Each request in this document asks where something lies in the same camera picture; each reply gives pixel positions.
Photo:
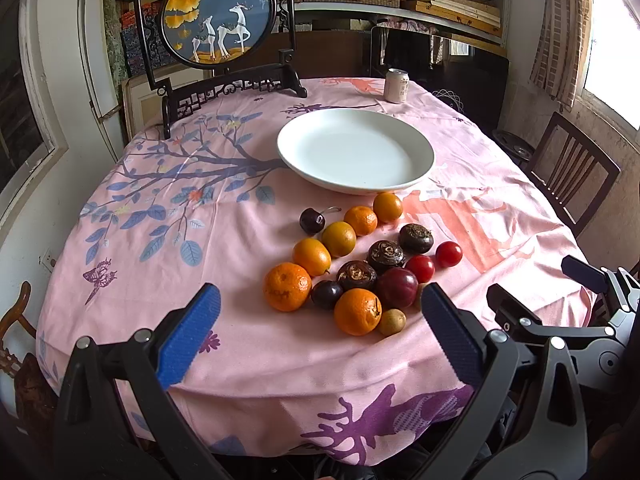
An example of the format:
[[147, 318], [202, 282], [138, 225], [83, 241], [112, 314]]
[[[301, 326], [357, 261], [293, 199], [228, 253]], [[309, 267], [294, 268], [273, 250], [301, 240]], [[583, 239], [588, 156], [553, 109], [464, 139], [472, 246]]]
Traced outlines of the large mandarin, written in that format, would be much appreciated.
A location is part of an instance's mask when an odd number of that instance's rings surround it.
[[349, 289], [334, 307], [336, 326], [350, 336], [364, 336], [378, 326], [382, 304], [373, 292], [363, 288]]
[[307, 300], [311, 286], [311, 277], [302, 266], [285, 262], [265, 275], [262, 293], [274, 310], [294, 312]]

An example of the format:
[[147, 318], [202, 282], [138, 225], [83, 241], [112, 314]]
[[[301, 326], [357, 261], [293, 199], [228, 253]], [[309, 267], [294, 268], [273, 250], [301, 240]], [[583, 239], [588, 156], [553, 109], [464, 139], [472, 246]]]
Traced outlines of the small mandarin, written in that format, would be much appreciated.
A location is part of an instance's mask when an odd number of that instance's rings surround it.
[[378, 216], [368, 206], [353, 206], [344, 214], [344, 221], [355, 231], [358, 237], [372, 234], [378, 227]]

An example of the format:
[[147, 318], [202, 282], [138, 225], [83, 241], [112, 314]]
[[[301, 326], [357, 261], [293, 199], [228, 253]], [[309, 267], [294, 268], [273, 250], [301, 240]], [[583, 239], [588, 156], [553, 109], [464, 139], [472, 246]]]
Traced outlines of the round deer art screen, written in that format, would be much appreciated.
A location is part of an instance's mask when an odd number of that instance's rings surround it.
[[[132, 0], [149, 86], [162, 99], [163, 136], [173, 124], [220, 96], [254, 90], [306, 89], [292, 65], [296, 49], [294, 0]], [[155, 29], [149, 28], [154, 23]], [[157, 78], [152, 41], [178, 63], [212, 74], [180, 88]]]

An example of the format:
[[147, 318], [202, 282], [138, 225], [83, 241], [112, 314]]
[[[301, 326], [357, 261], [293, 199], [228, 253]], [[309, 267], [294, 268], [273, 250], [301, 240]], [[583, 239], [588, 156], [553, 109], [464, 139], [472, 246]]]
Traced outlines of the red cherry tomato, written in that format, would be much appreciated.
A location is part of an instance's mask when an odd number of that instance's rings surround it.
[[440, 268], [452, 268], [463, 259], [462, 248], [456, 242], [447, 240], [438, 245], [435, 257]]
[[405, 264], [405, 269], [416, 277], [419, 284], [431, 281], [436, 270], [434, 260], [428, 255], [412, 256]]

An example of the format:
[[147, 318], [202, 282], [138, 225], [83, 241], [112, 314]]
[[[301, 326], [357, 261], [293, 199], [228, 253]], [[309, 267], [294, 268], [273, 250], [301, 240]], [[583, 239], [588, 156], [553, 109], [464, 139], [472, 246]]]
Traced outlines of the orange kumquat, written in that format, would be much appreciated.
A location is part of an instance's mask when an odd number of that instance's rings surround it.
[[292, 259], [313, 278], [328, 273], [332, 262], [326, 246], [312, 237], [304, 238], [295, 244]]

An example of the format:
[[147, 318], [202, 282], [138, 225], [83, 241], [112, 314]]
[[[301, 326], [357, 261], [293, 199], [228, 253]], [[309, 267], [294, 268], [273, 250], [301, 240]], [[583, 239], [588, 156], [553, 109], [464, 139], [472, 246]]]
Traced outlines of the water chestnut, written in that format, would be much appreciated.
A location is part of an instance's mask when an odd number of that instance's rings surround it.
[[392, 240], [378, 240], [371, 245], [367, 263], [378, 275], [393, 268], [401, 268], [407, 260], [404, 250]]
[[398, 233], [398, 244], [406, 254], [426, 254], [434, 245], [432, 232], [419, 223], [405, 224]]
[[378, 274], [364, 260], [352, 260], [344, 263], [337, 271], [336, 280], [344, 290], [362, 288], [374, 289]]

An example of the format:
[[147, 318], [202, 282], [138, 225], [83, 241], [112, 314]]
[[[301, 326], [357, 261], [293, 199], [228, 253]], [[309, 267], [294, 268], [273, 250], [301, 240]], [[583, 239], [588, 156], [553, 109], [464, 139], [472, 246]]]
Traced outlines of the red plum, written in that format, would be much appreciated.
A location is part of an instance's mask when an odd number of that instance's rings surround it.
[[418, 292], [416, 276], [404, 268], [391, 268], [376, 283], [376, 293], [384, 309], [405, 309], [413, 304]]

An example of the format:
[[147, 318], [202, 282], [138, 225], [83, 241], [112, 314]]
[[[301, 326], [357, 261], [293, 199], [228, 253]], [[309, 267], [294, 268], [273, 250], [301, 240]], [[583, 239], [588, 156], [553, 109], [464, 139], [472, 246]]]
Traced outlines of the white drink can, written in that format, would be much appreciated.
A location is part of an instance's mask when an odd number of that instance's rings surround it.
[[394, 104], [405, 102], [409, 84], [409, 75], [405, 70], [390, 68], [385, 75], [384, 99]]

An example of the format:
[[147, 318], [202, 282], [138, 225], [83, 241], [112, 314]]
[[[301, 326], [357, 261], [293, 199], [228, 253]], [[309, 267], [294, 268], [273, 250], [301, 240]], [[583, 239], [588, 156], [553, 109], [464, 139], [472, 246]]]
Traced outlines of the tan longan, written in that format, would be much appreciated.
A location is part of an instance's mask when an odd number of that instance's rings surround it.
[[416, 308], [416, 310], [421, 310], [421, 300], [422, 300], [422, 292], [424, 291], [424, 288], [427, 286], [427, 283], [420, 283], [418, 288], [416, 289], [416, 296], [414, 297], [414, 301], [413, 301], [413, 307]]
[[378, 331], [384, 337], [388, 337], [402, 332], [406, 324], [407, 317], [404, 312], [399, 309], [388, 309], [383, 312], [378, 322]]

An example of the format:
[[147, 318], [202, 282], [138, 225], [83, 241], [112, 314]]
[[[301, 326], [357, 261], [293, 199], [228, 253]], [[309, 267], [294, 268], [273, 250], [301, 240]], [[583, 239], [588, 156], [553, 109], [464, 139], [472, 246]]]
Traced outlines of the tan longan front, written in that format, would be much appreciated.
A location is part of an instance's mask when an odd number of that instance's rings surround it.
[[399, 309], [388, 309], [383, 312], [378, 322], [378, 331], [384, 337], [388, 337], [402, 332], [406, 324], [407, 317], [404, 312]]

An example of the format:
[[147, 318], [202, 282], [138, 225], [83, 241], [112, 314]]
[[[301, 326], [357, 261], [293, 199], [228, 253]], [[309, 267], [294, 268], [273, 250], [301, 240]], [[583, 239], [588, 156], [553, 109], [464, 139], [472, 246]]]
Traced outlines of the dark cherry with stem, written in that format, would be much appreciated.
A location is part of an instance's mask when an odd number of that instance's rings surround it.
[[300, 214], [298, 224], [308, 236], [315, 236], [326, 226], [326, 214], [341, 211], [341, 208], [337, 206], [328, 207], [322, 211], [307, 208]]

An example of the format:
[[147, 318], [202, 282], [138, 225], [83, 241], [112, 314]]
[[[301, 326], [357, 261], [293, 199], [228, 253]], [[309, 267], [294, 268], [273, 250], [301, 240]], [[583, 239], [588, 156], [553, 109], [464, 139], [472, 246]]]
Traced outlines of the yellow-orange kumquat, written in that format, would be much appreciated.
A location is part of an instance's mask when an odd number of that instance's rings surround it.
[[349, 223], [335, 221], [323, 230], [321, 241], [333, 258], [341, 258], [355, 249], [357, 234]]

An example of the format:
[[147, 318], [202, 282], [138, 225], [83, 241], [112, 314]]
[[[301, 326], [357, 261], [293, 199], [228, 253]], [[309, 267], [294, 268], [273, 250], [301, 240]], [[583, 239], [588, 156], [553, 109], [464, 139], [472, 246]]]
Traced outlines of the smooth orange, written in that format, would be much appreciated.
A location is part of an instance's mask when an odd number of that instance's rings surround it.
[[373, 202], [373, 211], [382, 223], [392, 223], [404, 213], [402, 201], [391, 192], [378, 194]]

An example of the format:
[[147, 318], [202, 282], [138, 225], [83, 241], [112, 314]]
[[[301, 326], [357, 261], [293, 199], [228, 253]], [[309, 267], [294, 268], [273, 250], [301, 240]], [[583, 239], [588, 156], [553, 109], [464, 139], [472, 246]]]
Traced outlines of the dark cherry front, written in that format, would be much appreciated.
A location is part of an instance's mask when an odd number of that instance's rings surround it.
[[344, 290], [340, 283], [336, 281], [323, 280], [314, 285], [311, 289], [311, 302], [318, 308], [332, 311], [343, 296]]

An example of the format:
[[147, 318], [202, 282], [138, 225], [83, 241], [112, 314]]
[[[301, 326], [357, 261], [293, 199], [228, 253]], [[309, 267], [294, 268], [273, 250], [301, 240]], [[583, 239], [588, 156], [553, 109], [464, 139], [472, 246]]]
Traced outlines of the water chestnut front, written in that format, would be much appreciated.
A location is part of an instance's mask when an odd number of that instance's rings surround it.
[[362, 288], [374, 289], [378, 274], [364, 260], [352, 260], [344, 263], [337, 271], [336, 280], [344, 290]]

